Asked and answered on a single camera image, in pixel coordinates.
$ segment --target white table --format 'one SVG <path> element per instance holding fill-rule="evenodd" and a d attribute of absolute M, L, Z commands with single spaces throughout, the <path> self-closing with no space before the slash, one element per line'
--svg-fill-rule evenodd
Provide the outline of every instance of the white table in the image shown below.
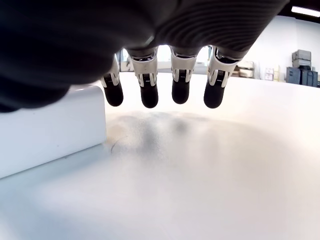
<path fill-rule="evenodd" d="M 320 239 L 320 89 L 232 78 L 208 109 L 160 73 L 150 110 L 121 83 L 105 144 L 0 180 L 1 240 Z"/>

